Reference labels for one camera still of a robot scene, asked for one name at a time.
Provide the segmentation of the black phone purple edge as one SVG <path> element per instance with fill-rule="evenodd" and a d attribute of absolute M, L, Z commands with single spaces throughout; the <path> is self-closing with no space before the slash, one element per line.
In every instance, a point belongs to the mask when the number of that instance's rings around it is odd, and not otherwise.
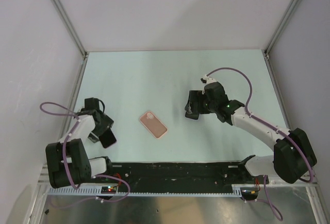
<path fill-rule="evenodd" d="M 108 148 L 114 145 L 117 142 L 116 137 L 114 136 L 112 130 L 108 128 L 102 135 L 99 137 L 100 143 L 103 148 Z"/>

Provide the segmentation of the pink phone case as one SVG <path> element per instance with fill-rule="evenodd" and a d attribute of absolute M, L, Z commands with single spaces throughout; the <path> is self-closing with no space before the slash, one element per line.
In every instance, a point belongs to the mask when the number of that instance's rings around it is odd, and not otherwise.
<path fill-rule="evenodd" d="M 140 123 L 149 131 L 156 139 L 164 136 L 168 129 L 151 111 L 147 111 L 139 118 Z"/>

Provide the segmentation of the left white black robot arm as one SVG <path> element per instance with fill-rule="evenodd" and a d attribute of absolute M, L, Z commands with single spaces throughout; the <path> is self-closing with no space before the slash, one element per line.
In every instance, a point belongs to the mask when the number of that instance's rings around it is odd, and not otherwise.
<path fill-rule="evenodd" d="M 83 144 L 90 140 L 108 148 L 117 142 L 111 130 L 114 121 L 105 114 L 105 104 L 98 98 L 87 98 L 80 111 L 70 111 L 68 116 L 75 118 L 76 123 L 58 142 L 45 149 L 50 185 L 78 189 L 95 176 L 103 182 L 111 181 L 114 178 L 111 160 L 107 156 L 88 158 Z"/>

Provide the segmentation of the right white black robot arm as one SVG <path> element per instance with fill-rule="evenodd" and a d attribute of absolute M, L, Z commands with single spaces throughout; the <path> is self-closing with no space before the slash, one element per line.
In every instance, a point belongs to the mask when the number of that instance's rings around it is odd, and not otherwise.
<path fill-rule="evenodd" d="M 185 117 L 193 120 L 202 114 L 215 114 L 219 121 L 248 132 L 273 151 L 271 156 L 249 156 L 242 161 L 244 167 L 238 170 L 238 177 L 244 183 L 261 175 L 275 175 L 295 183 L 305 173 L 311 174 L 317 163 L 305 131 L 276 127 L 248 114 L 243 103 L 228 99 L 219 82 L 209 83 L 203 90 L 189 91 L 185 111 Z"/>

